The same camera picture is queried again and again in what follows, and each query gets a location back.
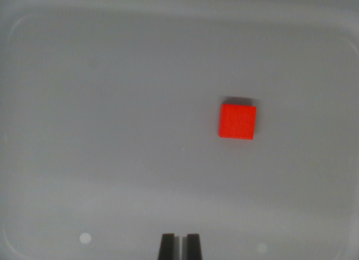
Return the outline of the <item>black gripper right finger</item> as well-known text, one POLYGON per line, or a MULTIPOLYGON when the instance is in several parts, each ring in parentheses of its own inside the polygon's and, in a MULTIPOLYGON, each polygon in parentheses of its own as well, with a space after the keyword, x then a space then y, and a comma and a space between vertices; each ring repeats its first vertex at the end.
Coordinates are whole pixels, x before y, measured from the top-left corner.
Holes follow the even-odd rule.
POLYGON ((187 234, 182 239, 182 259, 202 260, 201 241, 199 234, 187 234))

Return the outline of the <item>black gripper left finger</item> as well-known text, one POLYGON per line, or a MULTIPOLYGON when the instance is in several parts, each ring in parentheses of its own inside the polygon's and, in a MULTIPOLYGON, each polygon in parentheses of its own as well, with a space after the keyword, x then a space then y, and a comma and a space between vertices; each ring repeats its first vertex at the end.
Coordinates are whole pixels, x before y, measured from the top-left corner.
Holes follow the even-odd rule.
POLYGON ((180 259, 180 238, 174 233, 162 235, 158 252, 158 260, 179 260, 180 259))

